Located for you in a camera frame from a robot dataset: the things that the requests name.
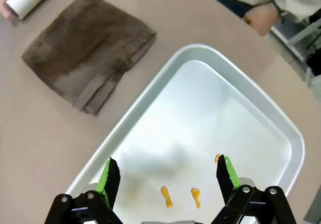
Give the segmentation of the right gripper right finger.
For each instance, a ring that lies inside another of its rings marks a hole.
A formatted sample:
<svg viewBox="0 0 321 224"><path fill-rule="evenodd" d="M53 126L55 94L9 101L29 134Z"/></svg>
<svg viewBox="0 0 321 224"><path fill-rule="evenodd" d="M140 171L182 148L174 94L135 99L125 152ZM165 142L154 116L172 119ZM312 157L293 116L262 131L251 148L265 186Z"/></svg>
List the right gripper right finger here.
<svg viewBox="0 0 321 224"><path fill-rule="evenodd" d="M218 154L216 177L225 206L211 224L241 224L253 217L258 224L296 224L293 212L279 186L264 191L252 184L242 184L229 157Z"/></svg>

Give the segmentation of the brown towel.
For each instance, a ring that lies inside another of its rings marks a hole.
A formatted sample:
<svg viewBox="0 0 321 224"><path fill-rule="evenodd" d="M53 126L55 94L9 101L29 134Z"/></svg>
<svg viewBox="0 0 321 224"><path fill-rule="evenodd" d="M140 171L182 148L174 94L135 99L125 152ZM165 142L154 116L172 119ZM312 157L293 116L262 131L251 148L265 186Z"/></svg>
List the brown towel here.
<svg viewBox="0 0 321 224"><path fill-rule="evenodd" d="M22 60L74 108L96 115L155 39L147 24L104 0L74 0Z"/></svg>

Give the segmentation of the person's left hand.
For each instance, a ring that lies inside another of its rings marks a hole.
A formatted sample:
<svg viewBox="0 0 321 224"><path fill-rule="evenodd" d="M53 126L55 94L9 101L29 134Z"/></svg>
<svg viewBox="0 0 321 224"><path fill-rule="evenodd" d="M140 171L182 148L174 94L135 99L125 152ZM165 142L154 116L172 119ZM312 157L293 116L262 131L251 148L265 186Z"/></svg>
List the person's left hand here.
<svg viewBox="0 0 321 224"><path fill-rule="evenodd" d="M243 20L259 36L265 36L280 20L280 14L273 3L268 3L249 10Z"/></svg>

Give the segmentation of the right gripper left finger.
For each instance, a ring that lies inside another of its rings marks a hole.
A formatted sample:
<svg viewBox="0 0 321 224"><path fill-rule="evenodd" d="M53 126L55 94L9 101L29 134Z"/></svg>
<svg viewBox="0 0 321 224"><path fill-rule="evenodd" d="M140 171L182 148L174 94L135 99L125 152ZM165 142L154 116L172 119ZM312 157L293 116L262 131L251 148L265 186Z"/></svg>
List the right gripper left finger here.
<svg viewBox="0 0 321 224"><path fill-rule="evenodd" d="M44 224L123 224L113 211L119 184L119 167L109 158L95 188L54 198Z"/></svg>

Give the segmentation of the silver metal tray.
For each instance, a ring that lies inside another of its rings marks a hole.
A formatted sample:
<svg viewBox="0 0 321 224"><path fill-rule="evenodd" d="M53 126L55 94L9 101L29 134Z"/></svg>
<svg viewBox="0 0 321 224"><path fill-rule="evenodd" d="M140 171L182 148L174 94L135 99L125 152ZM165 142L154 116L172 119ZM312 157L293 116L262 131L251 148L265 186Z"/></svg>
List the silver metal tray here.
<svg viewBox="0 0 321 224"><path fill-rule="evenodd" d="M98 182L108 158L120 187L114 211L124 224L210 223L224 205L215 156L239 177L288 194L304 160L304 140L279 106L217 50L177 51L68 187L78 196Z"/></svg>

